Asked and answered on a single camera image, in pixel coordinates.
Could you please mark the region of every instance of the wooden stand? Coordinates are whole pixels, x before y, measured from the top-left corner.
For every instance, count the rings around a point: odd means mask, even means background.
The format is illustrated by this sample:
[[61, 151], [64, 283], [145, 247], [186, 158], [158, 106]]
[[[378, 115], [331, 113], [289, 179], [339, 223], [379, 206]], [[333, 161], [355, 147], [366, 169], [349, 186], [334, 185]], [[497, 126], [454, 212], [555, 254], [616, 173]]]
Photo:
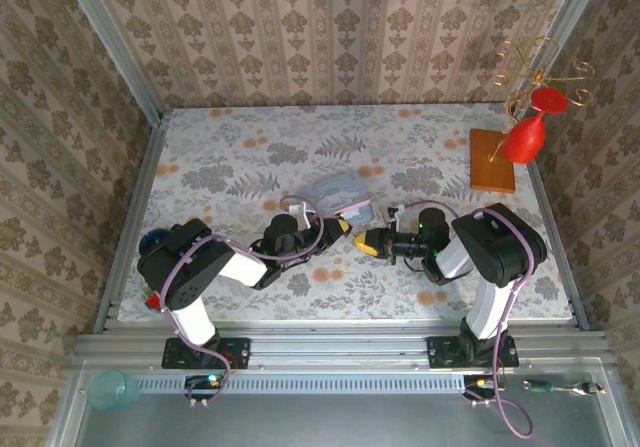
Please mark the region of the wooden stand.
[[471, 129], [469, 144], [471, 148], [471, 188], [505, 192], [516, 191], [516, 178], [513, 163], [506, 159], [500, 149], [490, 161], [498, 144], [506, 134], [495, 130]]

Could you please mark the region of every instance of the red object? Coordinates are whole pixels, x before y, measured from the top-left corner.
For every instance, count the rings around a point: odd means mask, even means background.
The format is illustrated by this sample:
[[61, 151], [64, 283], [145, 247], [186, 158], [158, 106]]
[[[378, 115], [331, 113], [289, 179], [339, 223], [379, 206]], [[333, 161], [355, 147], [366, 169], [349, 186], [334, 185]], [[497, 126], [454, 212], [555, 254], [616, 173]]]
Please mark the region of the red object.
[[538, 87], [531, 93], [531, 103], [545, 114], [561, 114], [569, 108], [564, 92], [552, 87]]
[[153, 291], [145, 304], [152, 310], [160, 310], [160, 296], [158, 293]]
[[517, 164], [527, 164], [536, 158], [547, 136], [543, 116], [544, 112], [540, 112], [535, 117], [520, 121], [511, 129], [502, 145], [507, 159]]

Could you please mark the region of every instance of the floral tablecloth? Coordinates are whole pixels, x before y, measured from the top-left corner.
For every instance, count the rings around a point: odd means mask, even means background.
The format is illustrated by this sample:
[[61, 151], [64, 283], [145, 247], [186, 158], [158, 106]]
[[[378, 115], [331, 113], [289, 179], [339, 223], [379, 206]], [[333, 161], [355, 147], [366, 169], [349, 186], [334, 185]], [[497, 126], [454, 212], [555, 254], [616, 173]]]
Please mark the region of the floral tablecloth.
[[[503, 202], [549, 246], [524, 166], [515, 194], [469, 189], [469, 130], [501, 128], [496, 104], [184, 109], [172, 114], [140, 236], [200, 217], [214, 231], [250, 244], [277, 213], [278, 199], [346, 171], [372, 194], [375, 219], [387, 206], [430, 198], [459, 213]], [[419, 208], [402, 230], [417, 230]], [[212, 320], [460, 319], [473, 301], [476, 272], [443, 287], [369, 257], [344, 238], [263, 291], [218, 278], [204, 293]], [[157, 320], [144, 305], [136, 255], [120, 304], [121, 321]], [[514, 319], [571, 318], [552, 252], [522, 290]]]

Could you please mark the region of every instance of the green cup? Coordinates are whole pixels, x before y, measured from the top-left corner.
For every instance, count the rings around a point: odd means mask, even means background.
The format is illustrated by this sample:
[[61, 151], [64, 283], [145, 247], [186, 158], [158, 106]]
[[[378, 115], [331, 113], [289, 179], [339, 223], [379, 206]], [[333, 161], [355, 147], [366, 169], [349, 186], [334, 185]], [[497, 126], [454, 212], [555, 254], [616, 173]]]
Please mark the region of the green cup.
[[138, 382], [119, 370], [105, 370], [91, 379], [89, 404], [97, 410], [128, 407], [140, 398]]

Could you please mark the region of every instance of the yellow object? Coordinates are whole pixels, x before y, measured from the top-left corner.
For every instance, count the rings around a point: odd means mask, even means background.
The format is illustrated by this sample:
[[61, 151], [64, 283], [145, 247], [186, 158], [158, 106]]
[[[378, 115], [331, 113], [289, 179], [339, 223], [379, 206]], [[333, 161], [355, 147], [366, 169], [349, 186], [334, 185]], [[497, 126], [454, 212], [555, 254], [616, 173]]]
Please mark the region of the yellow object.
[[377, 256], [378, 251], [365, 243], [366, 235], [367, 233], [363, 232], [362, 234], [356, 237], [356, 240], [353, 243], [356, 244], [356, 247], [358, 247], [365, 254]]
[[342, 231], [343, 232], [348, 232], [349, 229], [351, 228], [351, 226], [347, 223], [346, 220], [338, 220], [338, 222], [340, 222], [340, 227], [342, 227]]

